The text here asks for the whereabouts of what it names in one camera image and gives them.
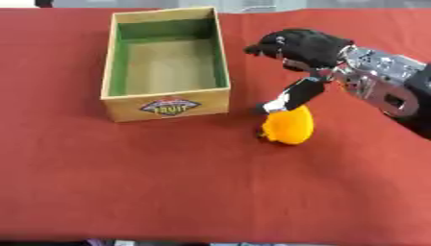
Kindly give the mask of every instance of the wooden crate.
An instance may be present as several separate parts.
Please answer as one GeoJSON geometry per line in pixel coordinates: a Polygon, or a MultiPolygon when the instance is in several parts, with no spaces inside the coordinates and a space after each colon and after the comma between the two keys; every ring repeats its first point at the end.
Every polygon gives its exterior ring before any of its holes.
{"type": "Polygon", "coordinates": [[[115,13],[101,100],[114,121],[227,112],[216,10],[115,13]]]}

